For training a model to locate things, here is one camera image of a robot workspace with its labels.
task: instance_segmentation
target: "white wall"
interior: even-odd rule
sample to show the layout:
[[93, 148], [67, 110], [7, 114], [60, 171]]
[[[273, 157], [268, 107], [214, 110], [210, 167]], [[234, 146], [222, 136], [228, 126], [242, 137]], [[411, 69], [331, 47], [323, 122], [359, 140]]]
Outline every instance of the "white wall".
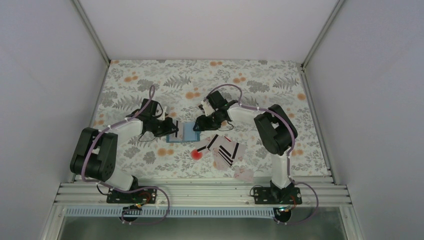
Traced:
[[424, 1], [348, 0], [307, 66], [366, 239], [423, 239]]
[[80, 0], [111, 59], [303, 62], [337, 0]]
[[106, 64], [70, 0], [0, 3], [0, 235], [38, 239]]

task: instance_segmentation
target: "black mounting plate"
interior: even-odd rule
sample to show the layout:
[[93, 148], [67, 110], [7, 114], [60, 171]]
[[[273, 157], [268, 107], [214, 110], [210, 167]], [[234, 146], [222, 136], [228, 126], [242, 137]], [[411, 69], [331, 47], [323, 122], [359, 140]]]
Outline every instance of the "black mounting plate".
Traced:
[[122, 193], [120, 191], [115, 191], [109, 189], [109, 193], [107, 194], [106, 203], [108, 204], [139, 204], [144, 203], [147, 200], [149, 193], [151, 198], [147, 204], [154, 204], [156, 202], [156, 196], [158, 191], [156, 189], [146, 189], [137, 191], [134, 193]]
[[293, 205], [294, 202], [291, 196], [294, 197], [296, 205], [300, 205], [302, 204], [302, 196], [300, 194], [301, 190], [298, 187], [293, 187], [285, 198], [278, 201], [272, 196], [270, 187], [256, 186], [253, 188], [254, 204], [256, 205]]

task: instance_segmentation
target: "black stripe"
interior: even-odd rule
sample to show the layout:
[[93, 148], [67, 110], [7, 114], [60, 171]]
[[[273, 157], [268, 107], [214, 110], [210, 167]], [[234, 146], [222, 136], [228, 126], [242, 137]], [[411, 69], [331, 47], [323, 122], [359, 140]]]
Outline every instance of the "black stripe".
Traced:
[[225, 157], [225, 161], [229, 164], [229, 166], [231, 167], [231, 165], [233, 165], [233, 160], [231, 160], [228, 156], [226, 156], [225, 155], [225, 153], [223, 152], [223, 151], [221, 151], [221, 150], [219, 150], [219, 153], [221, 154], [221, 155], [224, 155], [224, 157]]
[[231, 157], [231, 154], [223, 146], [219, 146], [219, 148], [222, 149], [228, 157]]
[[178, 131], [180, 130], [179, 128], [178, 128], [178, 120], [176, 121], [176, 129], [178, 129], [176, 132], [175, 132], [175, 138], [177, 137], [177, 134], [178, 134]]
[[225, 163], [226, 163], [229, 167], [231, 167], [232, 163], [229, 163], [229, 162], [228, 162], [227, 158], [224, 156], [224, 153], [222, 153], [221, 151], [220, 151], [220, 152], [218, 152], [218, 153], [219, 153], [219, 155], [221, 156], [222, 160], [224, 160], [224, 162], [225, 162]]
[[216, 135], [213, 137], [212, 141], [210, 141], [210, 143], [207, 145], [207, 149], [209, 149], [209, 148], [212, 146], [212, 144], [215, 142], [215, 140], [217, 139], [217, 137], [218, 137], [218, 134], [216, 134]]
[[239, 148], [239, 143], [237, 142], [235, 144], [235, 148], [234, 148], [234, 152], [232, 153], [232, 159], [234, 159], [236, 157], [236, 153], [237, 153], [237, 149]]
[[200, 152], [200, 151], [202, 151], [205, 148], [206, 148], [206, 146], [202, 146], [201, 148], [197, 149], [197, 152]]

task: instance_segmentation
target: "red circle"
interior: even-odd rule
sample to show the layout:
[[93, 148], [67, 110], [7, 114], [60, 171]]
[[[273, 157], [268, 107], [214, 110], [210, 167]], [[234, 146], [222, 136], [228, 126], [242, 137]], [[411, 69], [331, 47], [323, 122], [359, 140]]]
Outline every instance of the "red circle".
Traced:
[[191, 151], [191, 157], [196, 161], [201, 159], [202, 156], [203, 156], [203, 153], [198, 152], [197, 149], [194, 149], [193, 151]]

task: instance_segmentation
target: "floral tablecloth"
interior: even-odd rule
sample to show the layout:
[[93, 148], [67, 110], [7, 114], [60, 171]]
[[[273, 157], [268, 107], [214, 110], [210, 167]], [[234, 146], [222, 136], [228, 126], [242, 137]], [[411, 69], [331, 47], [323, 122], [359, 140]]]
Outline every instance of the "floral tablecloth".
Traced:
[[[167, 106], [169, 115], [192, 122], [202, 114], [201, 100], [214, 87], [232, 83], [243, 90], [242, 102], [268, 108], [279, 104], [298, 131], [291, 171], [294, 176], [324, 176], [327, 168], [318, 142], [310, 109], [296, 64], [266, 60], [112, 60], [94, 127], [102, 129], [122, 120], [149, 97], [156, 86], [154, 100]], [[236, 100], [233, 87], [219, 90], [224, 98]], [[271, 155], [263, 147], [255, 126], [232, 122], [221, 130], [205, 131], [201, 138], [214, 134], [247, 145], [244, 158], [235, 167], [252, 169], [255, 177], [271, 176]], [[138, 178], [232, 178], [234, 171], [214, 167], [212, 154], [194, 160], [193, 143], [166, 143], [166, 138], [146, 134], [135, 136], [118, 147], [117, 166]]]

